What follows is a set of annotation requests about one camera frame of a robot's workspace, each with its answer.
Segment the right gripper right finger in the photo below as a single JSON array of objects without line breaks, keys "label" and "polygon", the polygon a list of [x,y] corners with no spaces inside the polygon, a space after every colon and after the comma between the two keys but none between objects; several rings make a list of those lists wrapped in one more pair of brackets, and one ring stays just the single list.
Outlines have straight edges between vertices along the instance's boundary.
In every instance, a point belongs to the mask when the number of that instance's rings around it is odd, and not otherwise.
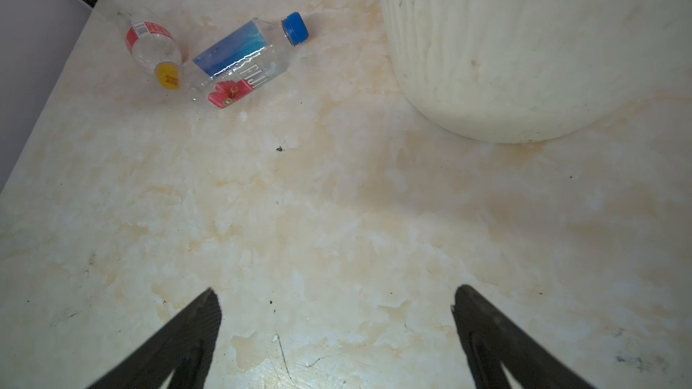
[{"label": "right gripper right finger", "polygon": [[477,388],[590,388],[469,285],[459,286],[452,306],[457,333]]}]

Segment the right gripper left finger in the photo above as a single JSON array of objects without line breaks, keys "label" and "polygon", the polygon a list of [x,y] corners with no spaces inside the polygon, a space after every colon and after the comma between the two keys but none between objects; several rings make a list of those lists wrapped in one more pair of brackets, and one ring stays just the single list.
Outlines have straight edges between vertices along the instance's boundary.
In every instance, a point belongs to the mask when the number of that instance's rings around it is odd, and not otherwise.
[{"label": "right gripper left finger", "polygon": [[213,362],[222,310],[213,289],[188,306],[92,388],[202,388]]}]

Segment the red-label yellow-cap bottle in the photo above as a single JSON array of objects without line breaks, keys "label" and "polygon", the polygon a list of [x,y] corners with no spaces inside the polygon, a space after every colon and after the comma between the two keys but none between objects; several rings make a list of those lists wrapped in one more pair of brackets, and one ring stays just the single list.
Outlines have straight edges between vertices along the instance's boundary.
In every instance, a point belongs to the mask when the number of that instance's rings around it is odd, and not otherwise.
[{"label": "red-label yellow-cap bottle", "polygon": [[178,90],[182,51],[172,33],[149,10],[118,11],[125,46],[139,70],[167,90]]}]

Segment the blue-cap clear bottle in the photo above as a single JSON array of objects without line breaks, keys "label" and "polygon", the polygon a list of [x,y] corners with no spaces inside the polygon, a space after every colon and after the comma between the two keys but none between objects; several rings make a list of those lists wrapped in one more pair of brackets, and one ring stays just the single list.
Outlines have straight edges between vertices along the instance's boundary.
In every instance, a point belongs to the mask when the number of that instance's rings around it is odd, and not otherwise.
[{"label": "blue-cap clear bottle", "polygon": [[308,38],[298,12],[275,22],[254,18],[186,61],[181,84],[193,100],[227,108],[283,74]]}]

